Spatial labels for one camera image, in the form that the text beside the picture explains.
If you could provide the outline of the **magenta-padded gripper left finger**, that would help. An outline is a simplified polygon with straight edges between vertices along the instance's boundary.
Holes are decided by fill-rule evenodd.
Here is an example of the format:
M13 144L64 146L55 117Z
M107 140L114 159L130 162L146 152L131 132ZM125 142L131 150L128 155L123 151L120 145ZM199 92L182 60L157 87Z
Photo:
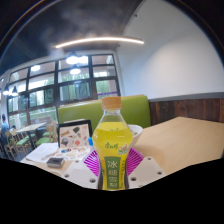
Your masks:
M83 160L75 160L63 174L68 181L81 187L97 189L100 177L100 162L95 150Z

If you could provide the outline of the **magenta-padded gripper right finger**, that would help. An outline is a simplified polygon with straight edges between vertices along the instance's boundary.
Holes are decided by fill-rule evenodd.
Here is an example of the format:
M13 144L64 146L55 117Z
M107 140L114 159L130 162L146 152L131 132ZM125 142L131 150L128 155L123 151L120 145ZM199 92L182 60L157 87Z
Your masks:
M126 176L129 189L140 188L166 176L153 157L144 157L131 148L126 162Z

